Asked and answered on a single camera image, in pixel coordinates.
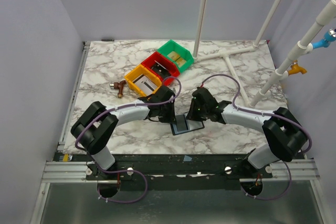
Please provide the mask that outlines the black leather card holder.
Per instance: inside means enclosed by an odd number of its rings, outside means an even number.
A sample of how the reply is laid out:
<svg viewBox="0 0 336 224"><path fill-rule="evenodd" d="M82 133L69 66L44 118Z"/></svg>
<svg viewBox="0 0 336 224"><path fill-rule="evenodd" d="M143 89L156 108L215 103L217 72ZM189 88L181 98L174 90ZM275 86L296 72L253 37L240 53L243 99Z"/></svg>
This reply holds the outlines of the black leather card holder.
<svg viewBox="0 0 336 224"><path fill-rule="evenodd" d="M181 135L203 129L205 127L203 122L188 120L186 118L186 114L176 115L175 118L176 123L170 124L173 135Z"/></svg>

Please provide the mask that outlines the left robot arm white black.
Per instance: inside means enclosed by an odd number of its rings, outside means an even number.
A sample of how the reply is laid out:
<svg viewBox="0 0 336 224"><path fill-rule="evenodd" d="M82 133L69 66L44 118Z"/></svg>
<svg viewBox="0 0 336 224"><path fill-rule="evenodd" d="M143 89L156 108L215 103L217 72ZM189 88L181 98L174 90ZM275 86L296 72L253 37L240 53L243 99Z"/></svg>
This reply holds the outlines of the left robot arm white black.
<svg viewBox="0 0 336 224"><path fill-rule="evenodd" d="M96 101L84 111L71 127L70 133L83 150L99 165L98 173L104 179L116 175L115 158L107 143L116 127L157 117L162 123L176 123L174 114L175 96L173 90L161 86L147 97L140 97L133 103L108 109Z"/></svg>

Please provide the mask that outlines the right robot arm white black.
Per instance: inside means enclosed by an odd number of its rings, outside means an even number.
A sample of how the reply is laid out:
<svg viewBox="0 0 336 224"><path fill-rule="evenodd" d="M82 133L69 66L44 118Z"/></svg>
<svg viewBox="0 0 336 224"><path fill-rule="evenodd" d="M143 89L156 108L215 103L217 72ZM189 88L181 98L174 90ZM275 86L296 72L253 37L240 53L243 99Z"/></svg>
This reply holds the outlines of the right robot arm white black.
<svg viewBox="0 0 336 224"><path fill-rule="evenodd" d="M229 101L217 102L203 87L192 93L186 117L191 121L211 120L264 133L267 143L252 150L241 165L242 173L249 178L259 174L260 169L267 164L292 161L308 141L307 134L288 109L279 107L275 111L262 112L237 107Z"/></svg>

